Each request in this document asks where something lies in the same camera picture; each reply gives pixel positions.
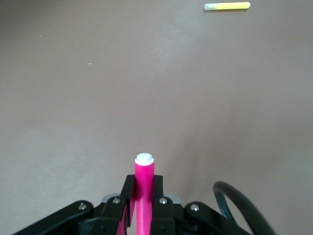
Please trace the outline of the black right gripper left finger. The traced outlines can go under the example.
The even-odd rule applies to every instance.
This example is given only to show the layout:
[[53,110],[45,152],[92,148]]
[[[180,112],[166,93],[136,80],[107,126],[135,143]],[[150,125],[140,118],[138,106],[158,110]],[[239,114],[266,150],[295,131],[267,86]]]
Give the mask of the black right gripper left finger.
[[121,193],[118,196],[111,196],[101,211],[100,234],[127,234],[134,214],[135,195],[135,176],[128,175]]

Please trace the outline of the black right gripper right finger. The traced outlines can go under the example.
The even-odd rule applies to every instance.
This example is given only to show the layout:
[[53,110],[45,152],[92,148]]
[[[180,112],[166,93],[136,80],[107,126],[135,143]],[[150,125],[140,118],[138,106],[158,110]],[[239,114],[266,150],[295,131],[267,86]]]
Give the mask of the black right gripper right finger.
[[164,196],[163,177],[154,176],[152,191],[152,221],[151,235],[175,235],[176,223],[174,221],[173,201]]

